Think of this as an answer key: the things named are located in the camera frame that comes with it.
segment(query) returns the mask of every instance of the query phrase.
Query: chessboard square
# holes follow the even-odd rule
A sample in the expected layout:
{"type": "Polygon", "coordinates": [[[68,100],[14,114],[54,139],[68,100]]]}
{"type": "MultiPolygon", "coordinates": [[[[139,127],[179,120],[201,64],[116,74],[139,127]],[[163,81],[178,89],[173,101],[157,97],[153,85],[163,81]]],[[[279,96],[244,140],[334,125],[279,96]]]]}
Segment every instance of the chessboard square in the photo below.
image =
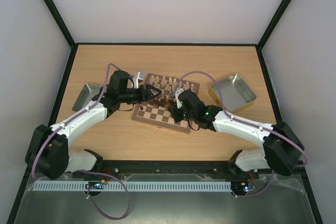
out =
{"type": "Polygon", "coordinates": [[[159,121],[159,122],[161,122],[162,121],[162,117],[163,117],[162,115],[156,115],[156,120],[159,121]]]}
{"type": "Polygon", "coordinates": [[[143,116],[143,115],[145,115],[145,112],[144,112],[144,111],[141,111],[141,110],[139,110],[139,111],[138,111],[138,116],[143,116]]]}
{"type": "Polygon", "coordinates": [[[147,107],[147,108],[146,108],[146,112],[152,112],[152,109],[153,109],[153,108],[151,108],[151,107],[147,107]]]}
{"type": "Polygon", "coordinates": [[[187,128],[188,127],[188,122],[186,120],[181,121],[181,126],[187,128]]]}
{"type": "Polygon", "coordinates": [[[157,114],[157,112],[158,112],[158,109],[156,109],[156,108],[153,108],[152,111],[151,111],[152,114],[157,114]]]}
{"type": "Polygon", "coordinates": [[[170,118],[168,116],[163,116],[161,121],[167,123],[170,118]]]}
{"type": "Polygon", "coordinates": [[[152,114],[151,113],[151,115],[149,116],[149,118],[155,120],[156,119],[156,114],[152,114]]]}
{"type": "Polygon", "coordinates": [[[174,124],[175,122],[174,122],[174,119],[173,118],[169,118],[168,119],[168,123],[170,123],[170,124],[174,124]]]}
{"type": "Polygon", "coordinates": [[[145,112],[145,114],[143,115],[144,118],[149,118],[151,116],[151,113],[150,112],[145,112]]]}
{"type": "Polygon", "coordinates": [[[169,117],[170,116],[170,112],[169,111],[165,111],[165,112],[163,112],[163,115],[169,117]]]}

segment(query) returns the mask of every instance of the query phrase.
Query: black frame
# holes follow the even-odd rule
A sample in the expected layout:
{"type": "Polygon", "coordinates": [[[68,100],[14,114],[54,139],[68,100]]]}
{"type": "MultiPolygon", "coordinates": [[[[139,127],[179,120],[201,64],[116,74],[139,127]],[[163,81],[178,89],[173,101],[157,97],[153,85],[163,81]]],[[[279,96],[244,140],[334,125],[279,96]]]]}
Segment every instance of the black frame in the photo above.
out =
{"type": "MultiPolygon", "coordinates": [[[[65,39],[67,40],[69,46],[71,47],[71,52],[68,58],[68,62],[61,80],[61,84],[55,99],[55,103],[54,103],[54,107],[53,110],[51,112],[50,115],[50,120],[48,125],[54,124],[56,123],[56,118],[61,106],[61,102],[64,96],[64,92],[66,89],[66,85],[71,73],[71,69],[72,69],[72,64],[74,62],[75,56],[76,56],[76,52],[78,49],[79,45],[138,45],[138,46],[146,46],[146,45],[151,45],[151,46],[252,46],[256,48],[257,51],[257,55],[259,58],[259,62],[260,62],[260,66],[261,66],[261,70],[262,73],[264,75],[264,79],[265,79],[265,83],[266,83],[266,87],[267,87],[267,91],[269,94],[269,98],[270,98],[270,102],[272,104],[272,108],[273,108],[273,112],[275,115],[276,120],[282,120],[282,116],[279,110],[279,105],[273,90],[273,86],[270,80],[270,76],[266,67],[266,63],[265,63],[265,59],[262,53],[262,48],[264,47],[264,45],[266,44],[267,40],[269,39],[271,33],[273,32],[273,30],[275,29],[276,25],[278,24],[278,22],[280,21],[282,15],[284,14],[286,8],[288,7],[289,3],[291,2],[291,0],[282,0],[277,11],[275,12],[272,20],[270,21],[268,27],[266,28],[260,42],[256,45],[256,44],[193,44],[193,43],[75,43],[75,41],[73,40],[68,28],[66,27],[66,24],[64,23],[60,13],[57,10],[56,5],[54,4],[53,0],[44,0],[44,2],[46,3],[48,9],[50,10],[52,16],[55,19],[55,22],[57,23],[57,25],[59,26],[61,32],[63,33],[65,39]]],[[[141,166],[141,169],[147,169],[148,171],[153,171],[153,166],[155,166],[155,170],[166,170],[167,166],[172,166],[172,167],[176,167],[176,165],[178,165],[179,167],[182,167],[182,169],[184,169],[185,171],[187,171],[189,169],[189,167],[192,167],[192,169],[190,169],[190,171],[194,171],[196,167],[199,167],[199,171],[202,171],[202,173],[204,173],[204,171],[206,171],[207,173],[211,174],[212,176],[218,176],[218,174],[216,174],[214,172],[214,168],[216,167],[220,167],[223,163],[225,162],[207,162],[207,161],[202,161],[202,162],[179,162],[179,161],[173,161],[173,162],[168,162],[168,161],[107,161],[108,164],[112,165],[112,166],[118,166],[119,168],[119,173],[122,172],[122,167],[133,167],[134,169],[138,169],[137,167],[139,167],[139,164],[145,164],[145,166],[141,166]]],[[[263,173],[270,173],[270,170],[263,170],[263,173]]],[[[303,181],[303,185],[304,188],[308,194],[308,199],[309,199],[309,203],[315,218],[316,223],[320,224],[322,223],[322,218],[319,212],[319,209],[317,207],[317,203],[315,201],[310,183],[309,183],[309,179],[306,173],[305,168],[296,168],[294,170],[295,174],[300,174],[302,181],[303,181]]],[[[27,182],[28,182],[28,178],[30,175],[30,168],[27,167],[26,171],[24,173],[24,177],[22,179],[22,182],[20,184],[17,196],[15,198],[11,213],[9,215],[8,221],[7,223],[14,223],[19,206],[20,206],[20,202],[21,202],[21,198],[23,197],[27,182]]]]}

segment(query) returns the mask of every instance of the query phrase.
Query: chessboard border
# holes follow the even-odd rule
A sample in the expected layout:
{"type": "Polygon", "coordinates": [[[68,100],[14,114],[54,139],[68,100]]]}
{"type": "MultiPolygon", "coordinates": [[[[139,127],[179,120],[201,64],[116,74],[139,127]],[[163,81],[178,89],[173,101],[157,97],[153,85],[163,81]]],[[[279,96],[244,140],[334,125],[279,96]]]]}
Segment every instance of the chessboard border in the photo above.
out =
{"type": "MultiPolygon", "coordinates": [[[[149,83],[149,80],[150,80],[151,76],[163,77],[164,75],[163,74],[156,74],[156,73],[147,73],[147,76],[144,80],[145,84],[149,83]]],[[[200,90],[200,87],[201,87],[200,83],[194,82],[194,81],[189,81],[189,80],[183,80],[183,81],[188,81],[190,84],[194,84],[195,85],[195,91],[194,92],[195,92],[195,94],[198,94],[198,92],[200,90]]],[[[191,128],[189,127],[189,125],[187,127],[182,127],[180,125],[169,124],[171,126],[171,128],[168,128],[167,123],[165,123],[165,122],[155,121],[154,119],[148,119],[148,118],[143,118],[141,116],[138,116],[138,111],[139,111],[140,106],[141,106],[141,104],[137,104],[136,106],[134,106],[134,111],[133,111],[133,114],[132,114],[132,120],[134,122],[140,122],[140,123],[147,124],[151,127],[160,127],[162,129],[174,130],[176,132],[181,132],[181,133],[186,133],[186,134],[190,133],[191,128]]]]}

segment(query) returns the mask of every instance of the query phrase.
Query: gray floor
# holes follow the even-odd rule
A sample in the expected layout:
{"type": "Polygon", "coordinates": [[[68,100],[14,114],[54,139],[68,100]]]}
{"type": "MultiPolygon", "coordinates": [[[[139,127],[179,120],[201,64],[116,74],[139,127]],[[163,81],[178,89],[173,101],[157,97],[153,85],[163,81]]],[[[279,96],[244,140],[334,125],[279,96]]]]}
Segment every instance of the gray floor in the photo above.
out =
{"type": "MultiPolygon", "coordinates": [[[[264,194],[246,199],[236,199],[230,193],[135,192],[131,196],[132,211],[118,224],[314,223],[307,196],[284,186],[271,185],[264,194]]],[[[120,192],[102,192],[95,201],[112,216],[122,215],[127,206],[125,193],[120,192]]],[[[15,223],[111,223],[111,220],[101,216],[82,192],[29,191],[15,223]]]]}

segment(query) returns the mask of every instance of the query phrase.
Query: black corner post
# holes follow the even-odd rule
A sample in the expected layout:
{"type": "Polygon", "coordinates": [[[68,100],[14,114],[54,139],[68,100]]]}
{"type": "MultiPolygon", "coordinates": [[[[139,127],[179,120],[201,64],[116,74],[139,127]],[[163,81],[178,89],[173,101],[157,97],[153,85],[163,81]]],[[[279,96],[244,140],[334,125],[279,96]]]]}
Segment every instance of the black corner post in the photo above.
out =
{"type": "Polygon", "coordinates": [[[258,43],[258,49],[262,49],[264,45],[266,44],[268,38],[271,36],[274,28],[277,26],[280,18],[282,17],[283,13],[287,9],[287,6],[291,0],[282,0],[277,11],[274,13],[273,18],[271,19],[270,23],[268,24],[264,34],[262,35],[259,43],[258,43]]]}
{"type": "Polygon", "coordinates": [[[54,17],[54,20],[56,21],[59,29],[61,30],[61,32],[63,33],[65,39],[67,40],[69,46],[72,48],[75,46],[75,41],[72,38],[67,26],[65,25],[60,13],[58,12],[56,5],[54,3],[53,0],[44,0],[44,2],[46,3],[50,13],[52,14],[52,16],[54,17]]]}

